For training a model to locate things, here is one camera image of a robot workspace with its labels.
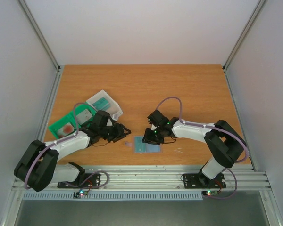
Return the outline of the blue card holder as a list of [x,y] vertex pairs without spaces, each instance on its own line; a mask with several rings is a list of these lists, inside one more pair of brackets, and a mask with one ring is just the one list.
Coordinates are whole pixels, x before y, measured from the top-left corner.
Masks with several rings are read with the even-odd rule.
[[161,152],[161,146],[159,145],[152,145],[152,144],[146,143],[146,149],[147,151],[145,153],[160,153]]

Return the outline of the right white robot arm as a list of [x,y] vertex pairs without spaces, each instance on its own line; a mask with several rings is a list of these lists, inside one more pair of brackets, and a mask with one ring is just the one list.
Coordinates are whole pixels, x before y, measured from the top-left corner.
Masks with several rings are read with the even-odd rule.
[[247,151],[246,142],[224,120],[209,124],[194,123],[178,117],[168,119],[155,110],[148,116],[148,123],[151,127],[145,130],[142,139],[146,144],[161,145],[169,137],[195,140],[208,146],[212,157],[196,176],[201,188],[213,184],[219,173],[231,168],[242,152]]

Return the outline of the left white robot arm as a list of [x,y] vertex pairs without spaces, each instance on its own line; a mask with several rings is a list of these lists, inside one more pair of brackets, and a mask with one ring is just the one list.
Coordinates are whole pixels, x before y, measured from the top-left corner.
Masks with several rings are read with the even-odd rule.
[[42,191],[49,184],[63,183],[68,187],[82,187],[90,178],[83,167],[69,162],[67,171],[57,170],[62,158],[79,150],[95,146],[100,139],[115,143],[131,134],[123,124],[112,119],[106,111],[99,110],[92,120],[85,122],[75,132],[51,142],[33,141],[14,169],[25,189]]

